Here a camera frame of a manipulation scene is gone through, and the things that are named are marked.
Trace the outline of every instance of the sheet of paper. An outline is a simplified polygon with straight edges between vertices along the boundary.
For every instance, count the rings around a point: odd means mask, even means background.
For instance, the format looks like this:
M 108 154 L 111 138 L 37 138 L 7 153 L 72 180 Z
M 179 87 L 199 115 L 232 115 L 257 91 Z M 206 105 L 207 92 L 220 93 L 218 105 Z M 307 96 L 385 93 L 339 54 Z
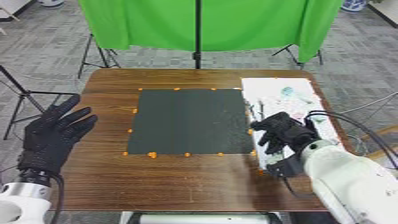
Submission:
M 252 106 L 254 115 L 250 113 L 250 121 L 261 120 L 275 113 L 284 111 L 289 116 L 303 122 L 303 117 L 310 110 L 325 110 L 321 106 L 319 97 L 314 94 L 310 81 L 305 78 L 245 78 L 241 79 L 243 85 L 243 98 L 247 104 Z M 319 137 L 330 140 L 342 148 L 337 138 L 337 132 L 326 117 L 314 117 L 316 129 Z M 257 143 L 264 132 L 254 132 L 252 138 Z M 264 147 L 257 146 L 259 168 L 266 166 Z M 284 156 L 291 155 L 289 147 L 284 147 Z

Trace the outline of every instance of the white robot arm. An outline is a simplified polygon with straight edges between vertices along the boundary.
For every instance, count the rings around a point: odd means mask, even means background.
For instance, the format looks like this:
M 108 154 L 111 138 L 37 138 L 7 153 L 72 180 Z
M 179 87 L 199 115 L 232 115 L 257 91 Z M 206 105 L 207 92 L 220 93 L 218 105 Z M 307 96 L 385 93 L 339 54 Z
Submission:
M 312 191 L 341 224 L 398 223 L 398 181 L 367 158 L 319 140 L 302 151 Z
M 0 223 L 44 224 L 51 189 L 35 183 L 8 183 L 0 194 Z

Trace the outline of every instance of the dark gray cloth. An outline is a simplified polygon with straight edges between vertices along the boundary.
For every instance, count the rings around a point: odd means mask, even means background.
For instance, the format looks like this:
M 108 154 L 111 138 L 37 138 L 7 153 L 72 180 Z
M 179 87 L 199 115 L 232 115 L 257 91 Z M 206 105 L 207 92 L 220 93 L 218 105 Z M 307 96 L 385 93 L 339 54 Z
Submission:
M 133 118 L 127 153 L 248 153 L 241 91 L 143 90 Z

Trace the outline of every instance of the wooden table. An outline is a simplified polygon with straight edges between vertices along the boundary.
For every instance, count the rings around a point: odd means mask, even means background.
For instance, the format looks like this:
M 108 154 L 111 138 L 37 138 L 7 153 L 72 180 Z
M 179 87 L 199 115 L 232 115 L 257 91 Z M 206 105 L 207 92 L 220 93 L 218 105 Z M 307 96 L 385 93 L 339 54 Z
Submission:
M 234 88 L 243 77 L 307 78 L 330 109 L 310 74 L 271 70 L 101 69 L 94 72 L 79 107 L 99 116 L 92 132 L 64 167 L 65 210 L 113 211 L 323 211 L 318 198 L 293 197 L 284 184 L 259 175 L 250 155 L 122 155 L 138 104 L 138 88 Z M 341 127 L 332 121 L 344 141 Z M 291 185 L 309 192 L 309 179 Z

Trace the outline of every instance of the wall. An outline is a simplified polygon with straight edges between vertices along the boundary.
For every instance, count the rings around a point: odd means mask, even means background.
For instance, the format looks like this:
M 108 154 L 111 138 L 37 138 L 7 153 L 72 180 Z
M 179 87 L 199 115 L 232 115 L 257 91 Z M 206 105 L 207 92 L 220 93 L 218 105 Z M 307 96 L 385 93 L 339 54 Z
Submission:
M 380 4 L 371 4 L 371 6 L 398 24 L 398 0 L 383 0 Z
M 14 12 L 19 10 L 19 8 L 26 5 L 28 2 L 30 0 L 0 0 L 0 7 L 3 7 L 14 14 Z M 0 18 L 8 18 L 8 15 L 3 10 L 0 10 Z

